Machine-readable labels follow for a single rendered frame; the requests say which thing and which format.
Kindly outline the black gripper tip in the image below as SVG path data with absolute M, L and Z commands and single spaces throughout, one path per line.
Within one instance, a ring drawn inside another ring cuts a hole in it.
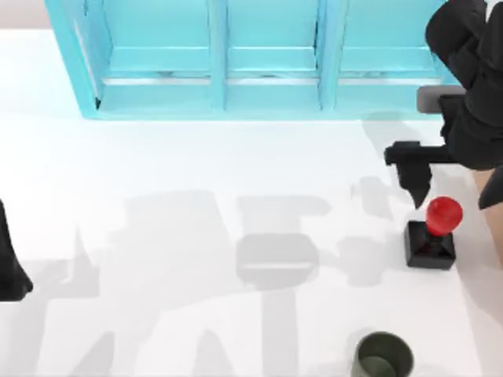
M 0 200 L 0 302 L 20 302 L 33 287 L 13 249 L 5 208 Z

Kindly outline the grey rounded box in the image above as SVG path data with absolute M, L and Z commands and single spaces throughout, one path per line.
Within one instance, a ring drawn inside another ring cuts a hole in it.
M 462 95 L 465 89 L 456 85 L 426 85 L 417 90 L 417 110 L 421 114 L 440 114 L 439 98 L 442 95 Z

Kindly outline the light blue rack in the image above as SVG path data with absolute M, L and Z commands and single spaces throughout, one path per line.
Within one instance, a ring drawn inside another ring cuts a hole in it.
M 445 0 L 44 0 L 87 119 L 416 119 Z

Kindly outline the red and black stamp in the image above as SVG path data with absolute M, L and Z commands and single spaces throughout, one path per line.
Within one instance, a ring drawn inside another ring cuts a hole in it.
M 406 264 L 411 268 L 450 270 L 457 259 L 453 231 L 463 220 L 461 205 L 448 196 L 433 199 L 423 221 L 404 229 Z

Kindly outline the dark green cup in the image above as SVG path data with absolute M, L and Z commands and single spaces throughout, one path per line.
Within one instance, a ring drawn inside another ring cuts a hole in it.
M 350 377 L 410 377 L 414 364 L 407 342 L 393 333 L 375 331 L 358 342 Z

